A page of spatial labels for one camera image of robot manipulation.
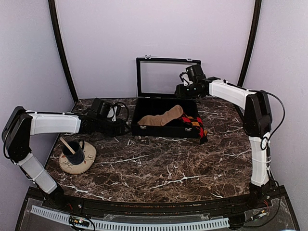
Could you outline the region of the tan brown sock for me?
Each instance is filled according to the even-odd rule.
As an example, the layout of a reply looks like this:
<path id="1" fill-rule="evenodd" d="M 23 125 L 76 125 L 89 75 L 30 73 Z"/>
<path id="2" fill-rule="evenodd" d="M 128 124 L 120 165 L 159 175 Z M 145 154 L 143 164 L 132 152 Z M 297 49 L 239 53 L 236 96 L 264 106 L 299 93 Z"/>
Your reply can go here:
<path id="1" fill-rule="evenodd" d="M 180 105 L 175 105 L 170 110 L 162 115 L 146 115 L 138 121 L 140 126 L 156 126 L 162 127 L 174 119 L 178 119 L 183 114 L 183 108 Z"/>

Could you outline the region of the cream branch-pattern plate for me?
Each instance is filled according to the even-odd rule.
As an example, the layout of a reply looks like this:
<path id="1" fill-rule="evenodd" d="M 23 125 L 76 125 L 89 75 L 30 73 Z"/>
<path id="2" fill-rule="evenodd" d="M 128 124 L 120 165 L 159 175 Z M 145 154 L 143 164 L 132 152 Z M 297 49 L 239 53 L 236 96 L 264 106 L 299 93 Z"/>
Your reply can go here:
<path id="1" fill-rule="evenodd" d="M 72 175 L 79 175 L 89 170 L 96 158 L 96 149 L 94 146 L 86 141 L 80 141 L 78 145 L 76 141 L 70 141 L 68 144 L 76 153 L 72 154 L 64 146 L 59 158 L 60 168 L 64 172 Z"/>

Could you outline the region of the black glass-lid display case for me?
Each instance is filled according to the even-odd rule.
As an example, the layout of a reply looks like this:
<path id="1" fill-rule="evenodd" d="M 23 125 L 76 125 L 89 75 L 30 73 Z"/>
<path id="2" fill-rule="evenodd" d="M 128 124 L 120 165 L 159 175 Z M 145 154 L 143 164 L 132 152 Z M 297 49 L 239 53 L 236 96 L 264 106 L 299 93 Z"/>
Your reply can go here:
<path id="1" fill-rule="evenodd" d="M 137 69 L 137 102 L 131 122 L 133 136 L 152 136 L 169 138 L 200 138 L 198 126 L 193 126 L 186 119 L 173 119 L 164 126 L 139 125 L 138 122 L 147 115 L 161 115 L 176 105 L 180 105 L 184 112 L 192 117 L 192 122 L 200 122 L 197 104 L 190 99 L 179 99 L 175 94 L 144 93 L 141 90 L 141 64 L 142 62 L 155 62 L 167 64 L 201 64 L 202 61 L 179 58 L 136 58 Z"/>

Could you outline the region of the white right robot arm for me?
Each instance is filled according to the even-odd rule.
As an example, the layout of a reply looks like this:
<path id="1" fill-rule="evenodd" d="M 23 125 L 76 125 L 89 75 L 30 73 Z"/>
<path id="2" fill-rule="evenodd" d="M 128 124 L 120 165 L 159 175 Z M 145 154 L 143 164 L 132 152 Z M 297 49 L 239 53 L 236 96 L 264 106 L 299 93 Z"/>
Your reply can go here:
<path id="1" fill-rule="evenodd" d="M 252 177 L 250 188 L 263 188 L 270 181 L 270 140 L 275 130 L 271 128 L 272 113 L 269 96 L 263 90 L 249 90 L 218 77 L 206 77 L 200 64 L 186 68 L 179 75 L 181 84 L 176 86 L 179 98 L 212 96 L 239 107 L 243 129 L 249 137 L 252 151 Z"/>

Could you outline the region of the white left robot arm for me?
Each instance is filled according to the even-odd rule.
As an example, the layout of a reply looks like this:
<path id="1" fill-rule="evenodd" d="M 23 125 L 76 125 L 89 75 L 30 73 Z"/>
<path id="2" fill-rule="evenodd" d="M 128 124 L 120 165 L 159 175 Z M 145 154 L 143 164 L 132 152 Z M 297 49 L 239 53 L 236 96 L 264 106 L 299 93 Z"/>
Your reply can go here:
<path id="1" fill-rule="evenodd" d="M 29 179 L 44 193 L 58 210 L 68 206 L 62 187 L 46 171 L 33 155 L 30 139 L 41 134 L 87 134 L 102 133 L 109 137 L 129 133 L 129 112 L 126 118 L 118 118 L 122 102 L 110 104 L 96 98 L 86 113 L 38 112 L 22 106 L 14 108 L 1 135 L 4 157 L 19 166 Z"/>

